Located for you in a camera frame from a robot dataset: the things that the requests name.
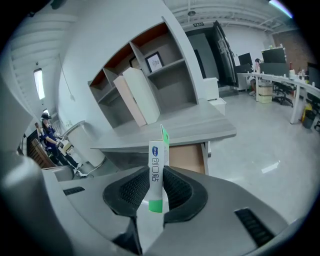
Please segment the green and white box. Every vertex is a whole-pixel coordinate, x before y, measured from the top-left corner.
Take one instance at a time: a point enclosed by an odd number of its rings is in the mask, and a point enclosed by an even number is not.
[[[162,213],[164,166],[169,165],[169,135],[161,124],[161,140],[149,141],[149,211]]]

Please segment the cap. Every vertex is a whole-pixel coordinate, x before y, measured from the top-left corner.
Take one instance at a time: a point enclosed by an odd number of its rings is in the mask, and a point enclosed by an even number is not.
[[[43,114],[41,115],[41,121],[42,121],[43,119],[49,120],[49,119],[51,119],[51,116],[48,115],[48,113],[43,113]]]

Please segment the door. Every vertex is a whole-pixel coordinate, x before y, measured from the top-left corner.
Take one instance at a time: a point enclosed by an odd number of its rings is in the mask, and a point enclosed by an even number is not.
[[[221,56],[225,83],[229,86],[239,87],[234,54],[218,21],[213,23],[212,34]]]

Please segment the gray desk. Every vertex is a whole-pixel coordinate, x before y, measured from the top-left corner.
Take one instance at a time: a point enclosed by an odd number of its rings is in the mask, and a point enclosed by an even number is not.
[[[205,169],[208,142],[237,134],[224,115],[207,100],[200,99],[198,105],[161,114],[157,122],[149,125],[125,123],[106,132],[92,148],[101,150],[120,170],[147,165],[149,141],[162,138],[160,124],[170,136],[170,146],[201,144]]]

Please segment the brick wall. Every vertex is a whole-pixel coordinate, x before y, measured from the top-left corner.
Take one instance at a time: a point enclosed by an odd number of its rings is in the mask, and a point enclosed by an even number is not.
[[[280,44],[285,47],[286,62],[292,62],[296,73],[299,68],[307,70],[308,62],[316,63],[313,53],[298,30],[274,34],[273,39],[276,47]]]

